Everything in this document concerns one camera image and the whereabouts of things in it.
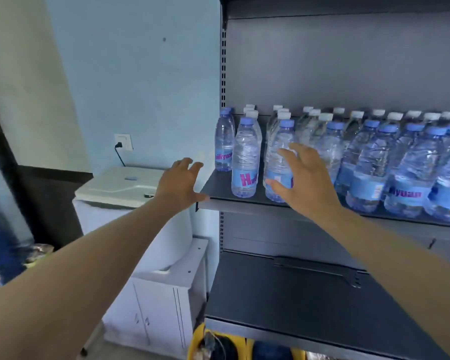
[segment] person's left hand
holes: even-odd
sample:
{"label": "person's left hand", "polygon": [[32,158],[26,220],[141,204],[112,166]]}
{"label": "person's left hand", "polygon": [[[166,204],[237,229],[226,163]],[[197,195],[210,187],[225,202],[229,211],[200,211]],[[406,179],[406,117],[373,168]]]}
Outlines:
{"label": "person's left hand", "polygon": [[189,208],[195,202],[207,200],[209,197],[193,190],[197,181],[198,172],[204,163],[193,162],[191,158],[183,158],[173,163],[172,167],[165,170],[158,182],[155,197],[169,199],[178,212]]}

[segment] beige wall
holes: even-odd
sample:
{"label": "beige wall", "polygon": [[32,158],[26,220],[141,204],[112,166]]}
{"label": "beige wall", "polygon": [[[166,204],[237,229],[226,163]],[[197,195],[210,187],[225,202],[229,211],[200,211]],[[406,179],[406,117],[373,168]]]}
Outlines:
{"label": "beige wall", "polygon": [[18,164],[91,171],[44,0],[0,0],[0,124]]}

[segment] shelf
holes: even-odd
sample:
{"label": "shelf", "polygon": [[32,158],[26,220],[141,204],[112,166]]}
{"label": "shelf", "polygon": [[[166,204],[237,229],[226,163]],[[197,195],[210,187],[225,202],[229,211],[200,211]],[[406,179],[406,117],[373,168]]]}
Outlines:
{"label": "shelf", "polygon": [[224,20],[450,11],[450,0],[220,0]]}
{"label": "shelf", "polygon": [[224,251],[207,328],[339,359],[450,359],[370,275],[289,260]]}
{"label": "shelf", "polygon": [[[276,203],[265,196],[265,188],[262,185],[262,171],[260,171],[258,175],[257,191],[255,195],[250,198],[239,198],[234,196],[231,190],[231,180],[232,172],[218,172],[215,170],[201,190],[201,193],[210,196],[210,200],[198,203],[198,208],[310,221],[292,210],[286,203]],[[347,207],[344,197],[340,197],[340,201],[344,207]],[[399,227],[401,224],[412,224],[413,226],[411,227],[413,227],[414,230],[416,230],[418,226],[426,227],[427,230],[433,230],[434,227],[450,228],[449,222],[438,220],[425,212],[413,219],[395,216],[386,211],[382,203],[375,212],[366,214],[361,213],[361,215],[374,219],[382,224],[392,224],[393,227]]]}

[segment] power cord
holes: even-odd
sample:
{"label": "power cord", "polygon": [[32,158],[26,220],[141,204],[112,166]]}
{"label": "power cord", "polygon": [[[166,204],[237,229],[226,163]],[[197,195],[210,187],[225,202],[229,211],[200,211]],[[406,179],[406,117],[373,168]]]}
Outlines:
{"label": "power cord", "polygon": [[122,162],[123,166],[125,166],[125,163],[123,163],[123,160],[122,160],[122,158],[121,158],[121,156],[119,154],[119,151],[117,150],[117,148],[122,148],[122,147],[123,147],[123,145],[122,145],[122,143],[120,141],[118,143],[116,143],[116,145],[115,145],[115,153],[116,153],[116,155],[118,155],[118,158],[120,159],[120,162]]}

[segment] hand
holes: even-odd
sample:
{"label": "hand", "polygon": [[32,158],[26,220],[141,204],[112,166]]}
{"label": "hand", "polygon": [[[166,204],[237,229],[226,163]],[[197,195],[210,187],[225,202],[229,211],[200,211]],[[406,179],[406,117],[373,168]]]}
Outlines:
{"label": "hand", "polygon": [[323,160],[315,149],[291,143],[290,149],[279,149],[293,173],[293,187],[285,188],[276,180],[267,179],[273,191],[303,216],[317,221],[342,209]]}
{"label": "hand", "polygon": [[183,158],[173,163],[172,167],[165,170],[158,182],[156,198],[170,200],[176,207],[177,212],[189,208],[195,202],[201,202],[208,199],[208,196],[197,193],[193,190],[195,181],[197,181],[198,172],[204,166],[204,163],[193,163],[193,160]]}

